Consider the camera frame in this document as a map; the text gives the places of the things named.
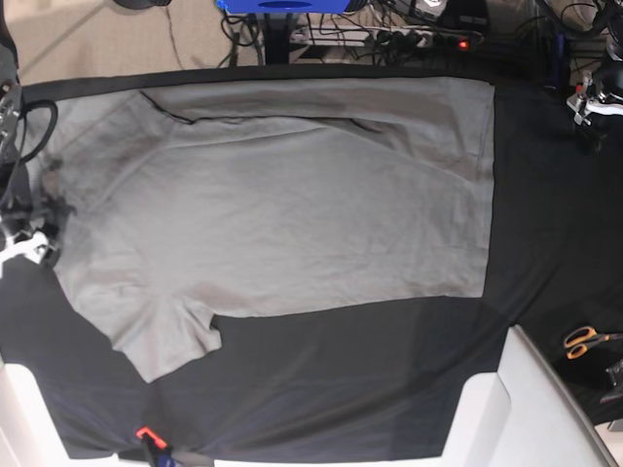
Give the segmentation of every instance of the floor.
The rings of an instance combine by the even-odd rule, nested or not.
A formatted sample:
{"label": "floor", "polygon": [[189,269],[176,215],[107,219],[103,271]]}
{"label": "floor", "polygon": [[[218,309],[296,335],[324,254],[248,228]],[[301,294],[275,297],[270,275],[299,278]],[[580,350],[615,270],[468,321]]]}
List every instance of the floor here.
{"label": "floor", "polygon": [[[210,0],[141,12],[112,0],[6,0],[5,12],[25,85],[209,68],[230,51]],[[244,52],[240,64],[254,64],[253,52]]]}
{"label": "floor", "polygon": [[608,431],[608,425],[609,423],[599,425],[597,427],[597,433],[602,437],[602,440],[604,440],[614,460],[616,460],[619,466],[623,466],[623,433],[620,431]]}

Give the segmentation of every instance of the white plastic part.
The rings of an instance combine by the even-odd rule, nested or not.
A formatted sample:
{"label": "white plastic part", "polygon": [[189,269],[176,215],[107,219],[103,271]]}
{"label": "white plastic part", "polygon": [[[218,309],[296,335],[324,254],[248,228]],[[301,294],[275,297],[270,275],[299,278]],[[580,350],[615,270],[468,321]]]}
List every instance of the white plastic part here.
{"label": "white plastic part", "polygon": [[[215,467],[277,467],[216,460]],[[0,360],[0,466],[117,467],[116,456],[69,460],[34,376]],[[523,333],[511,329],[496,374],[464,386],[442,457],[326,467],[615,467],[601,438]],[[309,467],[309,464],[278,464]]]}
{"label": "white plastic part", "polygon": [[22,365],[5,365],[0,358],[0,466],[120,467],[130,465],[136,466],[137,464],[120,461],[116,455],[93,460],[69,459],[35,377]]}
{"label": "white plastic part", "polygon": [[621,104],[602,104],[599,100],[589,100],[586,103],[586,110],[589,113],[601,115],[623,115],[623,105]]}
{"label": "white plastic part", "polygon": [[468,379],[444,446],[441,467],[489,465],[510,410],[510,397],[496,373]]}
{"label": "white plastic part", "polygon": [[50,242],[46,235],[36,231],[31,238],[25,241],[14,243],[11,238],[8,239],[4,250],[0,251],[0,279],[2,278],[3,265],[17,256],[23,256],[27,260],[38,265],[43,260]]}

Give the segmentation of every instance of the cable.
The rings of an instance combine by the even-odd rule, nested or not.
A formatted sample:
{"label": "cable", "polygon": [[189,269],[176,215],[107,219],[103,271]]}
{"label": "cable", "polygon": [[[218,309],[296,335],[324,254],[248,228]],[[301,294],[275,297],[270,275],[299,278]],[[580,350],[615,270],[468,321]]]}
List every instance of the cable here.
{"label": "cable", "polygon": [[171,13],[168,10],[168,7],[164,7],[163,11],[165,12],[166,21],[168,21],[168,37],[170,38],[171,45],[173,46],[173,52],[175,53],[175,60],[177,60],[177,66],[181,70],[185,70],[184,65],[182,64],[182,60],[179,57],[179,51],[177,50],[177,42],[175,41],[175,35],[173,34],[173,20],[171,19]]}
{"label": "cable", "polygon": [[46,128],[46,132],[43,134],[41,140],[34,147],[32,151],[19,159],[19,165],[25,165],[35,159],[43,148],[46,147],[50,138],[52,137],[52,133],[56,128],[56,122],[58,122],[58,107],[51,100],[37,100],[35,102],[31,102],[26,104],[21,109],[22,118],[26,120],[28,114],[36,109],[48,109],[50,110],[50,122],[48,123],[48,127]]}
{"label": "cable", "polygon": [[[313,46],[315,46],[315,39],[313,38],[312,19],[310,18],[310,14],[309,13],[305,13],[305,17],[308,20],[308,29],[310,30],[311,44]],[[322,29],[322,19],[320,20],[320,29]]]}
{"label": "cable", "polygon": [[540,21],[541,19],[548,19],[548,17],[546,15],[540,15],[538,17],[532,17],[532,18],[528,18],[526,19],[524,22],[521,22],[516,28],[515,30],[511,33],[511,35],[513,37],[517,37],[519,35],[519,32],[524,29],[526,26],[528,26],[529,24],[532,24],[533,22],[537,22]]}
{"label": "cable", "polygon": [[594,65],[595,63],[599,63],[600,61],[602,61],[601,58],[595,58],[592,61],[589,61],[588,63],[584,63],[583,65],[579,65],[577,63],[577,60],[575,61],[575,73],[578,73],[580,70],[584,69],[584,68],[588,68],[589,66]]}
{"label": "cable", "polygon": [[609,61],[593,73],[594,82],[602,82],[604,78],[623,73],[623,61]]}
{"label": "cable", "polygon": [[556,12],[550,7],[546,0],[534,0],[540,10],[546,15],[558,28],[572,39],[591,39],[602,33],[607,27],[608,22],[616,15],[620,15],[621,7],[617,5],[615,0],[607,0],[605,6],[597,12],[593,24],[589,29],[576,29],[566,24]]}
{"label": "cable", "polygon": [[220,68],[221,66],[223,66],[230,56],[232,56],[231,52],[229,52],[227,55],[223,57],[221,61],[219,61],[218,65],[216,65],[216,68]]}
{"label": "cable", "polygon": [[[253,25],[252,22],[253,20],[247,16],[247,17],[230,17],[227,12],[221,10],[221,15],[223,16],[221,18],[221,30],[223,31],[223,34],[225,34],[225,36],[230,40],[230,42],[232,42],[232,44],[236,44],[238,47],[251,47],[255,44],[255,42],[258,40],[258,37],[260,35],[260,30],[259,28],[257,29],[253,29]],[[235,37],[233,37],[234,31],[232,30],[232,28],[230,27],[230,32],[228,32],[225,28],[225,24],[228,24],[229,26],[236,26],[238,24],[242,24],[243,27],[246,26],[246,28],[249,31],[249,35],[251,36],[249,39],[249,42],[241,42],[239,40],[237,40]]]}
{"label": "cable", "polygon": [[[389,30],[391,30],[391,27],[396,26],[397,24],[393,21],[393,18],[391,17],[391,12],[388,13],[387,10],[385,9],[385,5],[383,3],[379,3],[379,5],[381,6],[381,10],[383,10],[383,14],[382,14],[383,25],[389,26]],[[389,24],[385,22],[385,18],[389,19]]]}
{"label": "cable", "polygon": [[[406,5],[408,7],[411,8],[411,4],[405,2],[404,0],[397,0],[398,2],[402,3],[403,5]],[[405,21],[412,21],[414,18],[420,20],[421,22],[423,22],[423,24],[408,24],[405,26],[400,26],[401,29],[426,29],[430,30],[431,32],[437,32],[437,33],[449,33],[449,34],[460,34],[463,36],[467,36],[467,37],[476,37],[478,38],[479,42],[482,43],[484,41],[485,36],[483,36],[482,33],[478,32],[478,31],[473,31],[473,30],[469,30],[469,29],[450,29],[447,27],[441,27],[439,25],[437,25],[434,21],[431,21],[428,18],[425,18],[423,16],[421,16],[420,14],[418,14],[418,12],[415,12],[414,14],[414,18],[411,18],[407,15],[405,15],[403,12],[400,12],[398,10],[396,10],[396,8],[393,5],[389,4],[389,0],[379,0],[379,4],[380,5],[385,5],[391,12],[396,13],[397,15],[399,15],[401,18],[403,18]],[[369,29],[387,29],[387,27],[385,28],[381,28],[381,27],[369,27]]]}
{"label": "cable", "polygon": [[13,162],[13,168],[11,169],[11,173],[9,174],[9,178],[7,179],[7,185],[4,188],[4,191],[2,192],[2,196],[0,197],[0,208],[7,201],[7,198],[9,197],[9,194],[11,193],[11,187],[13,186],[15,177],[18,174],[18,168],[20,167],[19,162],[21,161],[21,153],[23,152],[23,147],[26,144],[26,126],[27,126],[27,121],[26,121],[26,118],[24,118],[23,127],[22,127],[23,130],[21,134],[21,142],[19,143],[18,158],[16,159],[15,162]]}
{"label": "cable", "polygon": [[368,9],[370,10],[370,13],[372,13],[372,17],[377,21],[377,23],[381,26],[385,26],[385,19],[379,16],[379,12],[377,12],[377,10],[374,8],[374,5],[369,3]]}
{"label": "cable", "polygon": [[[352,19],[348,19],[351,23],[353,23],[354,25],[360,27],[361,29],[363,29],[363,26],[361,26],[360,24],[355,23]],[[347,46],[347,35],[344,33],[344,31],[340,28],[340,26],[338,25],[338,23],[335,21],[335,16],[331,15],[331,22],[333,23],[333,27],[335,28],[336,31],[338,31],[338,39],[340,38],[340,34],[342,34],[342,43],[344,45],[344,48],[346,49]]]}
{"label": "cable", "polygon": [[566,5],[562,10],[561,10],[561,14],[560,14],[560,18],[561,21],[565,20],[565,13],[567,12],[567,10],[569,8],[573,8],[573,7],[593,7],[593,8],[597,8],[598,10],[600,9],[600,7],[597,6],[597,3],[585,3],[585,2],[580,2],[580,3],[569,3],[568,5]]}
{"label": "cable", "polygon": [[[260,39],[260,26],[257,23],[255,17],[253,15],[246,15],[243,17],[232,17],[224,10],[219,9],[222,18],[221,18],[221,31],[225,37],[227,37],[232,43],[233,47],[253,47],[255,49],[255,53],[257,55],[257,64],[259,66],[264,65],[264,54],[262,51],[262,45],[259,42]],[[239,26],[239,36],[237,37],[237,33],[234,31],[234,26]],[[244,29],[248,31],[249,39],[247,42],[242,42],[240,37],[244,33]]]}
{"label": "cable", "polygon": [[[37,143],[37,145],[33,148],[33,150],[30,151],[27,155],[22,156],[21,154],[23,153],[23,148],[26,142],[28,114],[36,109],[49,109],[50,110],[50,122],[48,123],[46,132],[44,133],[39,143]],[[51,100],[38,100],[36,102],[31,102],[29,104],[22,105],[20,118],[23,120],[23,132],[21,134],[21,142],[19,143],[18,157],[16,158],[14,162],[3,163],[3,165],[8,165],[11,163],[13,167],[11,168],[11,173],[9,174],[9,178],[7,179],[6,186],[4,188],[4,191],[2,192],[2,196],[0,197],[0,206],[2,206],[6,202],[7,197],[9,196],[11,192],[11,188],[15,181],[15,177],[18,174],[18,169],[21,166],[24,166],[30,161],[32,161],[34,158],[36,158],[50,141],[50,138],[52,137],[52,133],[54,132],[56,128],[56,122],[58,121],[58,107],[56,107],[56,104],[52,102]]]}
{"label": "cable", "polygon": [[[352,19],[345,17],[344,15],[337,15],[340,18],[345,19],[346,21],[348,21],[349,23],[353,24],[354,26],[357,26],[360,30],[365,31],[366,33],[368,33],[368,36],[372,39],[372,52],[370,53],[370,55],[372,56],[372,64],[373,65],[377,65],[377,42],[375,39],[374,34],[372,34],[372,30],[368,27],[365,27],[363,24],[360,24],[356,21],[353,21]],[[340,27],[338,26],[338,23],[335,21],[335,18],[333,15],[331,15],[331,21],[333,22],[333,26],[340,31]],[[347,39],[346,36],[343,34],[343,41],[344,41],[344,47],[346,49],[347,54],[349,54],[355,61],[359,60],[362,55],[359,55],[358,53],[356,53],[355,51],[352,51],[350,49],[350,47],[347,46]]]}

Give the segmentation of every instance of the wire bundle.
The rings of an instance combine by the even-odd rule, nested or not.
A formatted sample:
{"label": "wire bundle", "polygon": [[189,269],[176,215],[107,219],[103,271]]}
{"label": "wire bundle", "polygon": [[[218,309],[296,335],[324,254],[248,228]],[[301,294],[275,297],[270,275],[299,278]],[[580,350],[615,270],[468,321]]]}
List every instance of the wire bundle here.
{"label": "wire bundle", "polygon": [[264,64],[264,54],[260,43],[260,25],[254,15],[230,16],[226,11],[221,12],[221,31],[232,44],[230,52],[223,57],[221,62],[216,66],[220,68],[227,60],[230,61],[229,66],[238,64],[238,48],[252,47],[257,55],[257,64]]}
{"label": "wire bundle", "polygon": [[[462,36],[475,39],[474,43],[481,43],[484,39],[482,34],[478,32],[445,29],[445,28],[437,26],[436,24],[434,24],[433,22],[425,18],[422,21],[424,22],[424,24],[421,24],[421,25],[412,25],[412,24],[407,23],[405,25],[398,26],[393,20],[393,18],[391,17],[392,14],[401,16],[405,22],[407,22],[409,19],[412,19],[412,18],[407,18],[401,12],[398,12],[395,9],[395,4],[392,2],[392,0],[378,0],[374,2],[374,4],[373,2],[370,2],[367,5],[367,7],[368,7],[368,11],[372,13],[372,16],[375,20],[376,25],[363,25],[357,21],[357,18],[353,14],[348,15],[348,16],[346,15],[321,15],[320,21],[319,21],[319,28],[318,26],[316,26],[316,28],[318,28],[316,32],[320,36],[327,35],[327,36],[335,37],[336,35],[335,30],[338,30],[338,31],[340,30],[340,26],[336,22],[336,18],[340,18],[352,24],[353,26],[356,26],[356,30],[361,30],[361,31],[366,32],[369,35],[369,37],[372,38],[372,40],[370,41],[370,47],[372,51],[361,54],[360,52],[362,48],[350,47],[348,45],[348,40],[346,39],[346,36],[343,34],[342,37],[343,37],[343,46],[345,50],[345,57],[346,55],[349,55],[353,59],[353,61],[358,61],[364,57],[371,57],[371,62],[373,65],[384,64],[384,65],[390,65],[390,66],[400,66],[400,65],[407,64],[408,62],[411,62],[414,60],[422,60],[422,59],[425,59],[431,56],[435,52],[437,52],[437,51],[424,50],[424,49],[420,49],[417,47],[419,37],[416,34],[415,29],[418,29],[418,28],[424,28],[424,29],[434,31],[434,32],[451,32],[453,34],[460,34]],[[325,23],[326,16],[329,17],[329,20],[333,24],[332,31],[328,33],[325,33],[322,30],[323,25]],[[311,32],[310,39],[311,39],[312,44],[314,44],[315,38],[313,37],[314,33],[312,31],[313,26],[312,26],[312,21],[310,19],[310,15],[307,15],[307,23],[308,23],[308,27]],[[395,27],[400,27],[401,29],[413,28],[414,32],[409,33],[407,35],[404,35],[398,31],[393,31],[392,33],[392,28],[395,28]],[[380,31],[386,32],[386,34],[384,34],[382,38],[380,37],[381,36]]]}
{"label": "wire bundle", "polygon": [[535,2],[543,14],[570,39],[592,39],[599,36],[602,31],[607,28],[610,20],[615,16],[620,15],[622,12],[621,7],[615,0],[606,0],[603,7],[600,5],[598,0],[595,0],[593,4],[598,11],[595,15],[595,19],[593,19],[593,24],[589,29],[581,30],[568,25],[563,18],[564,11],[570,6],[575,6],[576,4],[567,5],[561,14],[557,15],[546,0],[535,0]]}
{"label": "wire bundle", "polygon": [[[35,145],[32,151],[23,156],[22,153],[25,146],[26,133],[28,129],[28,114],[36,109],[48,109],[50,111],[50,122],[48,123],[48,127],[46,128],[46,131],[42,136],[41,140]],[[0,192],[0,206],[2,206],[8,200],[9,195],[11,194],[11,189],[18,174],[18,169],[21,166],[24,166],[33,159],[35,159],[39,155],[39,153],[41,153],[41,151],[43,151],[43,149],[46,147],[48,141],[50,141],[52,133],[56,128],[56,122],[58,121],[58,107],[56,107],[56,104],[51,100],[38,100],[36,102],[22,105],[19,118],[23,121],[23,127],[17,157],[14,161],[6,161],[6,159],[0,161],[1,169],[4,169],[4,167],[10,168],[7,181],[5,182],[5,186],[0,187],[0,189],[2,190],[2,192]]]}

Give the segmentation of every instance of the black cable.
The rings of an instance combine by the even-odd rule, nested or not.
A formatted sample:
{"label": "black cable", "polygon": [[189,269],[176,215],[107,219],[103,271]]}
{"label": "black cable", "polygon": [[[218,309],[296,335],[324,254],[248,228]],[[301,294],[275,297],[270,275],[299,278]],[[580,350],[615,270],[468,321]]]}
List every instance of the black cable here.
{"label": "black cable", "polygon": [[18,155],[17,155],[15,162],[13,162],[13,168],[11,169],[11,173],[9,174],[9,178],[7,179],[7,185],[4,187],[4,191],[2,192],[2,196],[0,197],[0,207],[7,201],[7,198],[9,197],[9,194],[11,193],[13,182],[15,181],[16,175],[18,174],[18,168],[21,166],[21,163],[20,163],[21,153],[23,152],[23,148],[26,144],[26,130],[27,130],[27,120],[26,120],[26,117],[24,116],[22,134],[21,134],[21,142],[19,143]]}
{"label": "black cable", "polygon": [[50,110],[50,122],[48,123],[48,127],[46,128],[46,132],[43,134],[41,140],[37,143],[32,151],[19,159],[20,165],[25,165],[35,159],[39,153],[46,147],[50,138],[52,137],[52,133],[56,128],[56,122],[58,122],[58,107],[51,100],[37,100],[35,102],[31,102],[26,104],[21,109],[21,115],[23,119],[26,119],[28,114],[33,110],[37,109],[48,109]]}
{"label": "black cable", "polygon": [[[49,109],[50,110],[50,122],[48,123],[46,132],[44,133],[39,143],[37,143],[37,145],[34,147],[32,151],[30,151],[25,156],[22,156],[21,154],[23,153],[23,148],[26,142],[26,133],[28,130],[28,127],[27,127],[28,114],[36,109]],[[3,165],[12,164],[13,167],[11,168],[11,173],[9,174],[9,178],[7,179],[6,186],[4,187],[4,191],[2,192],[2,196],[0,197],[0,206],[6,202],[7,197],[9,196],[9,193],[11,192],[11,188],[15,181],[15,177],[18,174],[18,169],[21,166],[26,165],[27,163],[32,161],[34,158],[36,158],[39,155],[39,153],[43,150],[43,148],[46,147],[46,144],[48,144],[48,142],[50,141],[50,138],[52,137],[52,133],[54,132],[56,128],[56,122],[58,121],[58,108],[56,107],[56,104],[52,102],[51,100],[38,100],[36,102],[31,102],[29,104],[25,104],[25,105],[22,104],[20,119],[23,120],[23,132],[21,134],[21,142],[19,144],[17,158],[14,162],[3,163]]]}
{"label": "black cable", "polygon": [[580,3],[569,3],[568,5],[566,5],[562,10],[561,10],[561,20],[564,21],[565,20],[565,13],[567,12],[567,10],[569,8],[573,8],[573,7],[579,7],[579,6],[583,6],[583,7],[593,7],[593,8],[598,8],[597,3],[585,3],[585,2],[580,2]]}
{"label": "black cable", "polygon": [[264,50],[262,49],[262,45],[260,44],[259,40],[256,40],[255,43],[253,44],[253,47],[255,48],[255,55],[257,56],[257,65],[258,66],[264,66]]}
{"label": "black cable", "polygon": [[372,34],[370,32],[370,29],[368,29],[367,27],[365,27],[363,24],[359,24],[355,21],[353,21],[352,19],[350,19],[349,17],[345,17],[344,15],[338,15],[338,17],[345,19],[346,21],[348,21],[351,24],[354,24],[355,26],[357,26],[359,29],[368,32],[369,34]]}
{"label": "black cable", "polygon": [[[236,44],[238,47],[252,47],[255,45],[256,41],[258,40],[259,36],[260,36],[260,29],[257,28],[255,29],[253,27],[253,19],[249,16],[246,17],[230,17],[227,12],[220,10],[221,15],[223,16],[221,18],[221,31],[223,31],[223,34],[225,34],[225,36],[230,40],[230,42],[232,42],[232,44]],[[249,42],[241,42],[240,40],[237,40],[233,34],[234,31],[230,28],[230,32],[227,31],[225,24],[228,24],[229,26],[235,26],[238,24],[242,24],[242,27],[246,27],[249,31],[249,35],[250,35],[250,39]]]}
{"label": "black cable", "polygon": [[234,34],[232,34],[232,37],[234,37],[236,42],[232,43],[232,49],[230,51],[230,62],[227,65],[229,68],[234,68],[238,66],[238,46],[236,45],[236,43],[240,41],[241,35],[241,32],[235,32]]}
{"label": "black cable", "polygon": [[184,65],[182,64],[182,60],[179,57],[179,51],[177,50],[177,42],[175,41],[175,35],[173,34],[173,20],[171,19],[171,13],[168,10],[168,7],[164,7],[166,21],[168,22],[168,37],[171,41],[171,45],[173,46],[173,52],[175,53],[175,60],[177,60],[177,66],[181,70],[185,70]]}
{"label": "black cable", "polygon": [[556,12],[549,6],[546,0],[535,0],[541,12],[546,15],[556,26],[572,39],[590,39],[598,36],[607,27],[608,22],[616,15],[623,13],[615,0],[607,0],[605,6],[597,12],[593,24],[589,29],[576,29],[566,24]]}
{"label": "black cable", "polygon": [[584,68],[588,68],[589,66],[594,65],[595,63],[599,63],[600,61],[602,61],[602,58],[595,58],[591,61],[589,61],[588,63],[584,63],[583,65],[578,65],[577,60],[575,61],[575,72],[577,73],[578,71],[584,69]]}
{"label": "black cable", "polygon": [[[347,47],[347,35],[344,33],[342,29],[340,29],[340,26],[335,21],[335,17],[333,15],[331,15],[331,22],[333,23],[333,27],[335,28],[335,30],[338,31],[338,40],[340,39],[340,34],[342,34],[342,43],[344,44],[344,47]],[[363,28],[363,26],[356,24],[353,20],[351,20],[350,22]]]}
{"label": "black cable", "polygon": [[515,30],[511,33],[511,35],[513,37],[517,37],[519,35],[519,32],[524,29],[526,26],[528,26],[529,24],[532,24],[533,22],[537,22],[540,21],[541,19],[548,19],[546,15],[540,15],[538,17],[532,17],[532,18],[528,18],[525,21],[521,22],[516,28]]}
{"label": "black cable", "polygon": [[313,31],[312,31],[312,19],[310,18],[310,14],[309,13],[305,13],[305,17],[308,20],[308,29],[310,30],[310,39],[311,39],[311,44],[313,46],[315,46],[315,39],[313,38]]}
{"label": "black cable", "polygon": [[216,68],[220,68],[221,66],[223,66],[230,56],[232,56],[231,52],[229,52],[227,55],[223,57],[221,61],[219,61],[218,65],[216,65]]}
{"label": "black cable", "polygon": [[386,27],[387,29],[391,30],[392,26],[396,26],[396,23],[393,22],[393,19],[391,18],[391,14],[389,15],[387,14],[387,9],[385,8],[385,4],[382,1],[379,1],[377,3],[379,7],[381,7],[381,26]]}
{"label": "black cable", "polygon": [[593,81],[602,82],[604,78],[623,73],[623,61],[609,61],[593,72]]}
{"label": "black cable", "polygon": [[[322,30],[322,26],[324,24],[324,17],[326,17],[325,13],[320,14],[320,27],[318,28],[318,34],[320,34],[321,36],[333,36],[333,35],[335,35],[336,32],[324,32]],[[333,19],[333,15],[330,15],[330,19],[333,21],[333,25],[335,27],[337,27],[337,24],[336,24],[335,20]]]}
{"label": "black cable", "polygon": [[376,55],[377,55],[376,52],[367,52],[366,54],[361,54],[361,55],[355,53],[355,56],[356,56],[355,61],[358,61],[361,58],[365,58],[366,56],[376,57]]}

